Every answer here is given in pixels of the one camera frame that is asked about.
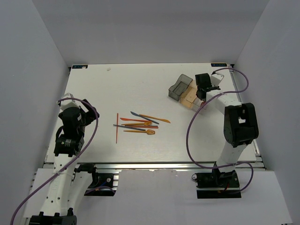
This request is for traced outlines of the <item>yellow plastic knife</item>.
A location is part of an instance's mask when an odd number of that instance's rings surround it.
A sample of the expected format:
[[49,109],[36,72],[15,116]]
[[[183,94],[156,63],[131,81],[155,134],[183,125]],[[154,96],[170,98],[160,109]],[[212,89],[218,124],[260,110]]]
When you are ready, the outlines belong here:
[[157,118],[157,117],[152,117],[152,116],[148,116],[148,115],[144,115],[144,114],[139,114],[140,116],[142,116],[143,118],[147,118],[147,119],[154,119],[154,120],[158,120],[158,121],[162,121],[162,122],[166,122],[166,123],[171,123],[169,120],[167,119],[162,119],[162,118]]

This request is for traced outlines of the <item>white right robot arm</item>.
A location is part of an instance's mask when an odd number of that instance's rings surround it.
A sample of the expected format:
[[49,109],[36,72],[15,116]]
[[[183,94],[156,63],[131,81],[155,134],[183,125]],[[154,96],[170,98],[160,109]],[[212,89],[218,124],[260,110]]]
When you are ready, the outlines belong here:
[[220,75],[207,73],[195,75],[197,97],[204,103],[212,104],[224,116],[223,134],[225,145],[214,164],[212,183],[224,186],[235,173],[243,150],[259,135],[255,106],[234,99],[219,87]]

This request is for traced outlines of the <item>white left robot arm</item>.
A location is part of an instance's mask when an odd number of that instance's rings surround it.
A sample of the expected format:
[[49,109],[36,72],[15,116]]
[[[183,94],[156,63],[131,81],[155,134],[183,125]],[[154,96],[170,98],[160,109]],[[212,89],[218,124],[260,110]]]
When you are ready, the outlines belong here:
[[38,215],[30,218],[31,225],[75,225],[78,207],[87,187],[99,182],[99,175],[93,166],[76,176],[75,166],[80,155],[88,147],[84,143],[85,128],[98,122],[99,113],[88,100],[65,95],[58,101],[62,126],[55,135],[53,178],[48,182],[49,189]]

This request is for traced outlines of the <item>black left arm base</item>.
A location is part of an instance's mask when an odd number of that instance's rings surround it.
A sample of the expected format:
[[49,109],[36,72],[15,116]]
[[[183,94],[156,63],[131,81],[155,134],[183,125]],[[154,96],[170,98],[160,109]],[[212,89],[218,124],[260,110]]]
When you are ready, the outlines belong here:
[[114,196],[115,190],[113,189],[113,173],[98,172],[94,164],[80,164],[75,168],[75,176],[83,175],[87,172],[92,178],[91,184],[85,191],[85,196]]

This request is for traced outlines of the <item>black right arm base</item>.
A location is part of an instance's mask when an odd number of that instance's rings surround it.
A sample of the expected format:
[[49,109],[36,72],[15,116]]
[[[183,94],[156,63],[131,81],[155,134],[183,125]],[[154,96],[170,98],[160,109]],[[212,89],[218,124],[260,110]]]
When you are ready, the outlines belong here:
[[191,179],[196,183],[198,199],[241,198],[240,183],[235,171],[223,178],[214,172],[199,172],[194,173]]

